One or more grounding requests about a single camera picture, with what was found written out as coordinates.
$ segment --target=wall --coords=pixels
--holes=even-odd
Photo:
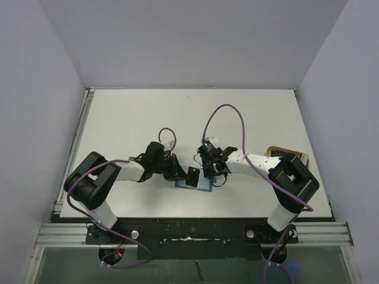
[[[348,220],[364,283],[378,283],[379,2],[350,0],[298,101],[335,215]]]
[[[0,2],[1,283],[21,283],[48,220],[83,85],[37,0]]]
[[[87,87],[297,88],[347,0],[40,0]]]

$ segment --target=purple cable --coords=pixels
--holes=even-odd
[[[176,135],[175,135],[175,132],[174,132],[171,128],[163,127],[163,128],[158,132],[158,141],[159,141],[159,142],[162,142],[162,141],[160,140],[160,134],[162,133],[163,130],[168,130],[168,131],[170,131],[170,132],[172,133],[172,135],[174,135],[174,144],[172,145],[172,148],[170,149],[170,151],[172,151],[172,150],[175,148],[175,146],[176,146]]]
[[[280,190],[282,193],[286,194],[287,196],[289,196],[290,198],[292,198],[293,200],[295,200],[296,202],[298,202],[299,204],[302,204],[302,206],[306,207],[308,210],[307,211],[313,211],[313,208],[311,206],[309,206],[308,204],[306,204],[304,201],[302,201],[300,198],[297,198],[296,196],[294,196],[293,194],[289,193],[288,191],[286,191],[285,189],[283,189],[282,187],[278,186],[275,182],[273,182],[271,179],[268,178],[268,176],[266,176],[264,173],[261,172],[260,169],[258,169],[256,166],[254,166],[254,164],[250,161],[250,159],[248,158],[248,155],[246,155],[246,150],[245,150],[245,122],[243,121],[243,117],[242,117],[242,114],[240,113],[240,111],[234,106],[234,105],[230,105],[230,104],[223,104],[223,105],[220,105],[218,108],[216,108],[214,110],[214,112],[212,113],[211,117],[209,118],[207,124],[205,125],[205,129],[204,129],[204,132],[203,132],[203,139],[205,139],[205,135],[207,133],[207,128],[208,128],[208,125],[209,123],[211,122],[213,116],[216,114],[216,112],[222,108],[222,107],[231,107],[233,108],[239,118],[241,119],[241,123],[242,123],[242,152],[243,154],[246,156],[246,161],[248,161],[249,165],[253,168],[253,170],[255,170],[263,179],[265,179],[269,184],[271,184],[272,186],[274,186],[275,188],[277,188],[278,190]]]
[[[87,212],[81,210],[80,208],[76,207],[70,200],[70,197],[72,195],[72,192],[75,190],[76,186],[79,184],[79,182],[81,182],[85,177],[87,177],[89,174],[91,174],[92,172],[96,171],[97,169],[99,169],[100,167],[104,167],[110,163],[129,163],[129,161],[126,161],[126,160],[112,160],[112,161],[107,161],[107,162],[104,162],[104,163],[101,163],[99,164],[98,166],[95,166],[93,167],[92,169],[90,169],[89,171],[85,172],[69,189],[69,191],[67,192],[67,203],[75,210],[77,210],[78,212],[86,215],[96,226],[98,226],[99,228],[102,228],[103,230],[105,231],[108,231],[114,235],[116,235],[117,237],[120,237],[120,238],[123,238],[125,240],[128,240],[128,241],[131,241],[132,243],[134,244],[137,244],[138,246],[140,246],[141,248],[143,248],[144,250],[146,250],[148,253],[149,253],[149,258],[147,260],[144,260],[142,262],[138,262],[136,264],[130,264],[130,265],[123,265],[123,266],[115,266],[115,265],[108,265],[108,267],[110,268],[115,268],[115,269],[129,269],[129,268],[134,268],[134,267],[137,267],[137,266],[141,266],[143,264],[146,264],[148,262],[151,261],[152,259],[152,252],[147,248],[145,247],[143,244],[141,244],[140,242],[130,238],[130,237],[127,237],[126,235],[122,235],[110,228],[107,228],[106,226],[102,225],[101,223],[98,223],[96,220],[93,219],[93,217],[91,215],[89,215]],[[104,256],[102,258],[102,261],[104,261],[110,254]]]
[[[283,230],[283,233],[282,233],[282,235],[280,236],[278,242],[276,243],[275,247],[272,249],[270,255],[269,255],[268,258],[267,258],[266,265],[265,265],[265,270],[264,270],[264,272],[263,272],[263,281],[264,281],[263,283],[264,283],[264,284],[266,284],[266,275],[267,275],[268,264],[270,263],[270,260],[271,260],[272,256],[274,255],[275,251],[277,250],[279,244],[282,242],[284,236],[286,235],[286,233],[287,233],[288,230],[290,229],[290,224],[291,224],[293,221],[295,221],[295,219],[297,218],[297,216],[298,216],[298,215],[295,215],[295,217],[292,218],[292,220],[288,223],[288,225],[286,226],[286,228]],[[286,268],[284,268],[284,266],[281,266],[281,267],[282,267],[282,268],[288,273],[288,275],[290,275],[290,272],[289,272]],[[291,275],[290,275],[290,278],[291,278],[291,283],[294,284],[294,281],[293,281],[293,278],[292,278]]]

